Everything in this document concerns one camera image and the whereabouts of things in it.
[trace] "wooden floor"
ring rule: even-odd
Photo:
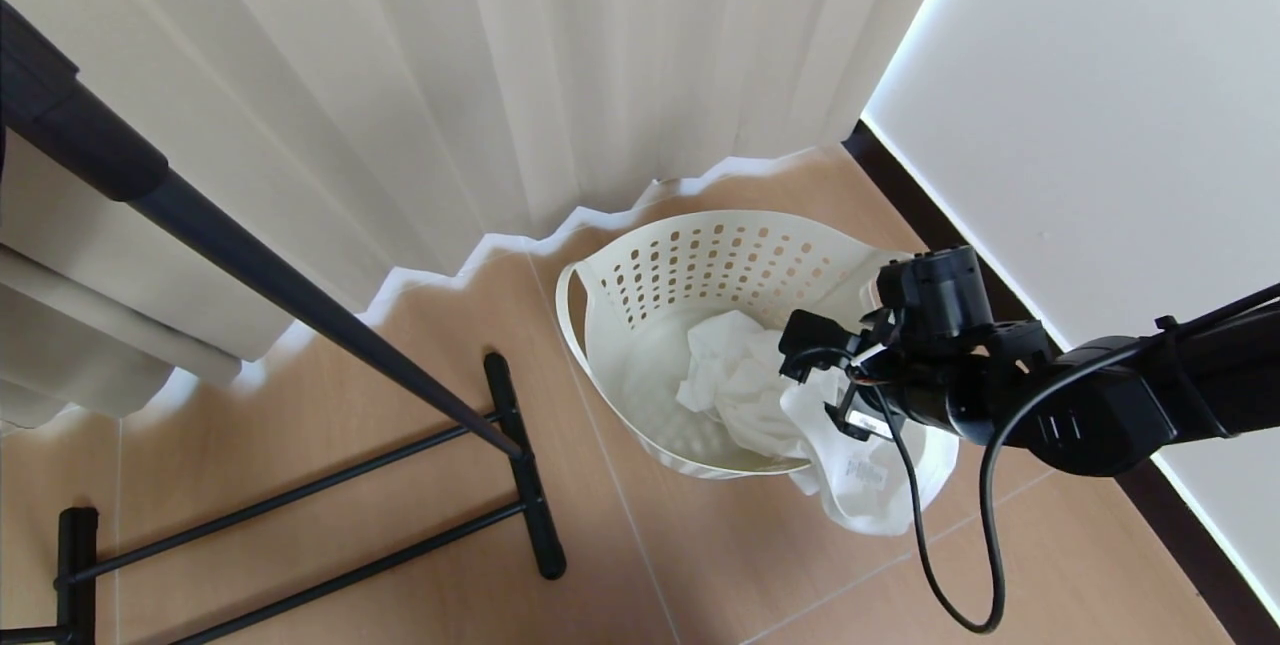
[[[840,148],[771,177],[660,198],[637,224],[696,209],[776,209],[870,244],[919,241]],[[909,536],[854,535],[787,480],[699,481],[645,456],[566,357],[549,294],[561,269],[616,232],[554,253],[494,253],[457,284],[394,299],[384,335],[477,410],[481,357],[511,361],[568,557],[544,582],[520,518],[228,639],[229,642],[969,642],[933,601]],[[389,302],[375,303],[385,307]],[[444,427],[433,410],[325,340],[269,354],[261,386],[198,386],[124,422],[64,413],[0,440],[0,623],[47,625],[55,522],[101,509],[102,555],[248,504]],[[979,450],[925,512],[942,585],[978,618],[989,585]],[[1005,626],[991,642],[1228,642],[1156,536],[1107,480],[1001,457]],[[475,436],[381,468],[250,525],[106,576],[100,642],[165,642],[383,555],[511,498],[504,459]]]

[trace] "beige curtain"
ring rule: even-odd
[[[390,267],[456,273],[485,232],[536,238],[654,177],[844,138],[922,0],[6,1],[361,311]],[[0,417],[124,413],[288,326],[12,134],[0,198]]]

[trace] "clothing label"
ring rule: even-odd
[[[845,468],[845,477],[856,477],[863,485],[870,485],[878,491],[883,491],[888,484],[888,471],[877,463],[867,461],[849,461]]]

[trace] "white garment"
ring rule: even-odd
[[[897,447],[878,436],[865,443],[836,430],[823,403],[836,403],[844,372],[814,370],[796,384],[781,375],[782,331],[765,330],[746,314],[718,314],[689,330],[689,378],[676,401],[722,422],[733,442],[764,456],[806,459],[792,474],[805,494],[822,495],[827,517],[864,535],[901,535],[911,526],[911,494]],[[905,422],[920,486],[920,508],[937,497],[955,468],[959,439]]]

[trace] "laundry basket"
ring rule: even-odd
[[[627,232],[564,267],[556,307],[573,357],[659,462],[704,479],[787,474],[809,463],[741,448],[723,425],[676,402],[689,329],[736,308],[781,330],[791,311],[808,308],[856,330],[877,307],[879,267],[909,257],[785,212],[692,212]],[[586,289],[585,346],[570,320],[575,273]]]

